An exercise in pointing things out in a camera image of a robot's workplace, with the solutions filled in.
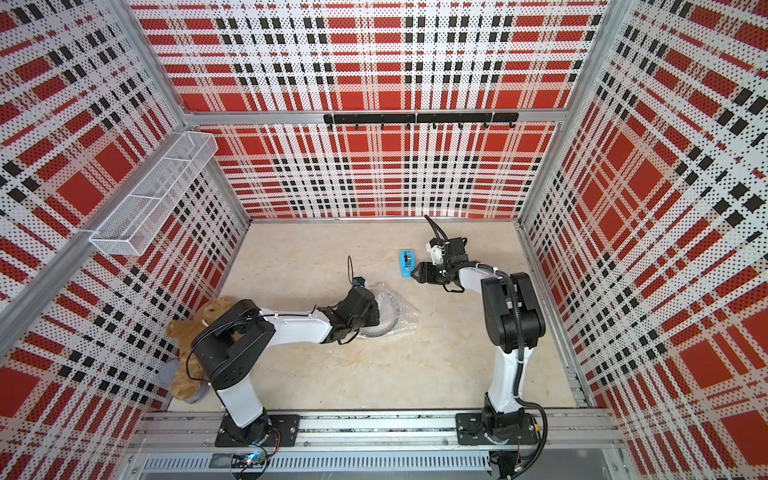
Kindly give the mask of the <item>clear bubble wrap sheet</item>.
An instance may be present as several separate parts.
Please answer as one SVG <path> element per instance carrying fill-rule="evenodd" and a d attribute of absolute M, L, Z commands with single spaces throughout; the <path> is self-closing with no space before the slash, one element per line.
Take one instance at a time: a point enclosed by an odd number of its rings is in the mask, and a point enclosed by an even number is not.
<path fill-rule="evenodd" d="M 374 294 L 379 311 L 379 325 L 363 327 L 364 339 L 380 339 L 387 336 L 413 332 L 417 329 L 420 312 L 406 299 L 385 283 L 368 287 Z"/>

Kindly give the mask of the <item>blue tape dispenser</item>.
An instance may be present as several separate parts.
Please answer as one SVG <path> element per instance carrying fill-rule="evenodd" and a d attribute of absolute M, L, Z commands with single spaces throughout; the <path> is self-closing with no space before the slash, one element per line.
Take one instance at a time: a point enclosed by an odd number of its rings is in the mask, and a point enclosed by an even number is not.
<path fill-rule="evenodd" d="M 415 252 L 413 250 L 402 250 L 400 252 L 400 269 L 403 278 L 411 278 L 416 269 Z"/>

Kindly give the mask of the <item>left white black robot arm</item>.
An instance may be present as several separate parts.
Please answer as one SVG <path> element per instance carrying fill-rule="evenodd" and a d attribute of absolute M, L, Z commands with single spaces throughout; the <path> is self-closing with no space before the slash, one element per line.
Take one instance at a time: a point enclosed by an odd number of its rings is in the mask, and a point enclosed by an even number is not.
<path fill-rule="evenodd" d="M 260 446 L 279 431 L 251 382 L 265 350 L 297 343 L 344 345 L 379 321 L 375 295 L 361 285 L 352 286 L 339 303 L 308 313 L 262 310 L 249 299 L 236 302 L 191 343 L 190 355 L 225 407 L 215 445 Z"/>

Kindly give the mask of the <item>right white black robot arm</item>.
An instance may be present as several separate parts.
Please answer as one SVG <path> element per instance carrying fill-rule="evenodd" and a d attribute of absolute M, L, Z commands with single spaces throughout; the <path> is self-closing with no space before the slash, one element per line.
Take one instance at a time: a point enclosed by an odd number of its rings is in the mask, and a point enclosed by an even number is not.
<path fill-rule="evenodd" d="M 417 264 L 411 277 L 422 284 L 440 285 L 456 293 L 481 296 L 486 333 L 495 347 L 493 376 L 479 417 L 457 417 L 459 442 L 535 445 L 540 441 L 532 401 L 522 398 L 527 362 L 546 333 L 531 279 L 526 273 L 508 274 L 471 261 L 467 239 L 430 240 L 429 261 Z"/>

